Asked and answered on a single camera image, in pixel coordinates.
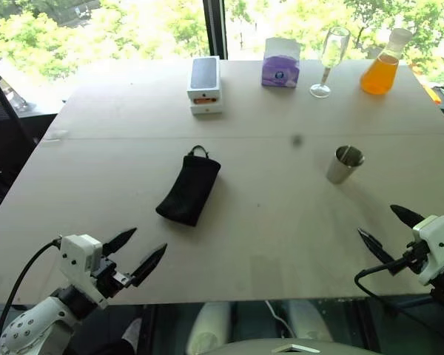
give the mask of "black cable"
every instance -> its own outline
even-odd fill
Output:
[[[386,269],[389,269],[389,268],[394,268],[395,266],[398,266],[398,265],[401,265],[401,264],[404,265],[404,262],[405,262],[405,259],[401,258],[399,260],[391,261],[390,263],[386,263],[386,264],[383,264],[383,265],[380,265],[380,266],[375,266],[374,268],[368,268],[366,270],[362,270],[357,275],[355,275],[355,278],[354,278],[355,285],[357,285],[357,287],[360,290],[362,290],[363,292],[368,294],[371,298],[375,298],[377,301],[379,301],[380,303],[384,304],[386,307],[394,309],[396,312],[403,314],[404,316],[408,317],[410,320],[414,320],[415,322],[418,322],[423,327],[427,328],[431,332],[439,335],[440,337],[442,337],[444,339],[444,333],[443,332],[438,331],[437,329],[432,328],[429,324],[423,322],[421,319],[416,318],[415,316],[413,316],[412,314],[410,314],[407,311],[403,310],[402,308],[398,307],[394,303],[389,302],[389,301],[385,300],[384,298],[374,294],[373,292],[368,290],[364,285],[360,284],[360,279],[361,278],[363,278],[365,276],[368,276],[370,274],[374,274],[376,272],[382,271],[382,270],[386,270]]]
[[[54,239],[52,242],[49,242],[45,246],[43,246],[41,249],[39,249],[36,254],[33,255],[33,257],[28,261],[26,266],[21,271],[20,275],[18,276],[18,279],[15,281],[15,285],[13,285],[12,291],[10,292],[10,296],[8,297],[7,302],[5,303],[5,306],[3,308],[3,311],[1,312],[0,316],[0,336],[3,331],[3,326],[5,324],[5,320],[7,319],[8,311],[10,310],[12,306],[13,299],[15,298],[16,292],[18,291],[18,288],[21,285],[21,281],[23,281],[25,275],[27,274],[28,270],[30,270],[31,265],[36,261],[36,259],[39,258],[41,254],[43,254],[48,248],[52,246],[56,246],[59,248],[59,244],[61,242],[61,238]]]

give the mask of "stainless steel cup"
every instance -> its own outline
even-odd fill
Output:
[[[354,146],[340,146],[334,153],[327,178],[331,183],[342,183],[365,161],[362,152]]]

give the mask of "glass window pane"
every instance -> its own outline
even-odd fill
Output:
[[[260,60],[265,39],[294,38],[316,59],[327,30],[352,34],[347,59],[375,58],[392,28],[413,32],[404,59],[424,81],[444,84],[444,0],[225,0],[229,59]]]
[[[0,61],[36,85],[99,61],[208,54],[201,0],[0,0]]]

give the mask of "white table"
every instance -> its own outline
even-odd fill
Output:
[[[378,262],[356,228],[399,257],[412,235],[389,204],[444,214],[443,114],[407,67],[388,95],[360,91],[367,65],[343,62],[329,78],[332,96],[320,100],[307,89],[322,73],[316,61],[302,63],[295,90],[261,87],[259,62],[223,61],[225,113],[197,118],[185,93],[189,62],[104,68],[64,106],[0,208],[0,302],[56,235],[105,242],[133,226],[112,256],[119,270],[163,242],[168,248],[145,283],[114,303],[363,296],[353,276]],[[326,167],[345,143],[366,162],[334,186]],[[222,168],[192,228],[155,207],[195,144]],[[38,302],[63,283],[56,255],[36,263],[18,302]],[[428,291],[409,271],[365,284],[380,294]]]

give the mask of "champagne flute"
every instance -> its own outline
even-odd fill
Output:
[[[316,98],[326,98],[331,94],[331,90],[326,85],[327,77],[331,69],[342,61],[349,45],[349,39],[350,31],[344,27],[332,27],[327,33],[321,57],[325,67],[324,74],[320,84],[312,85],[309,89],[309,92]]]

